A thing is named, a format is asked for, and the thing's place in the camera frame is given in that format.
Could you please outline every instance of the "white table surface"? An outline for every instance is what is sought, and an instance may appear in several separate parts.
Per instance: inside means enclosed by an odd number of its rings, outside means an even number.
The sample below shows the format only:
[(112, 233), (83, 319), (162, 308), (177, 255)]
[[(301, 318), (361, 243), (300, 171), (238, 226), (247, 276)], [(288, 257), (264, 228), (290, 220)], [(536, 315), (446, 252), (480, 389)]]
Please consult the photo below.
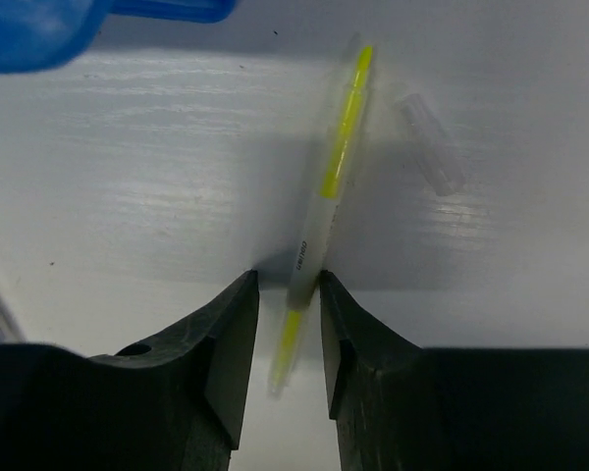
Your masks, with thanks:
[[(30, 340), (114, 353), (260, 269), (233, 471), (339, 469), (315, 321), (284, 398), (265, 386), (356, 40), (374, 87), (328, 267), (421, 345), (589, 346), (589, 1), (244, 0), (214, 26), (111, 17), (69, 66), (0, 76), (0, 293)], [(405, 151), (407, 91), (462, 194)]]

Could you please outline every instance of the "yellow highlighter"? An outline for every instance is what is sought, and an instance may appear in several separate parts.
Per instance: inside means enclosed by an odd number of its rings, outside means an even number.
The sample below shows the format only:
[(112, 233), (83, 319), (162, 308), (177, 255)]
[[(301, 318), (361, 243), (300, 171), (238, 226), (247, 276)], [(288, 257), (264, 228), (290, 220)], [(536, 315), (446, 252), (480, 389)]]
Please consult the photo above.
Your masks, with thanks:
[(316, 288), (323, 267), (334, 218), (347, 179), (350, 154), (357, 141), (362, 111), (366, 103), (366, 85), (373, 47), (362, 49), (331, 147), (330, 158), (324, 168), (320, 185), (316, 186), (308, 208), (303, 237), (298, 246), (293, 274), (286, 298), (286, 320), (269, 378), (269, 392), (279, 396), (293, 369), (300, 344), (305, 312)]

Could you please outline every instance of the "blue scoop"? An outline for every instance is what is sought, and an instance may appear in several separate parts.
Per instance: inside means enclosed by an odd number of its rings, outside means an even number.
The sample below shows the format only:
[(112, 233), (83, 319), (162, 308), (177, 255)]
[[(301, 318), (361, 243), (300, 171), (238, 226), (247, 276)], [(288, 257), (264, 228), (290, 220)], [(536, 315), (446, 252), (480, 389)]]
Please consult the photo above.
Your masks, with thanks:
[(108, 13), (215, 23), (236, 0), (0, 0), (0, 73), (58, 67), (91, 42)]

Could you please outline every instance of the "highlighter cap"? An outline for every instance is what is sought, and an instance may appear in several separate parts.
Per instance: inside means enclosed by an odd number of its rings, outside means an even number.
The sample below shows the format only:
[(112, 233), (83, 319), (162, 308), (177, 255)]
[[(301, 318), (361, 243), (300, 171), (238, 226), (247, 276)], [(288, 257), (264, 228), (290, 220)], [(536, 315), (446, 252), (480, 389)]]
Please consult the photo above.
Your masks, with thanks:
[(398, 125), (407, 127), (414, 158), (425, 180), (439, 196), (461, 191), (466, 182), (458, 163), (457, 149), (423, 96), (412, 93), (392, 105)]

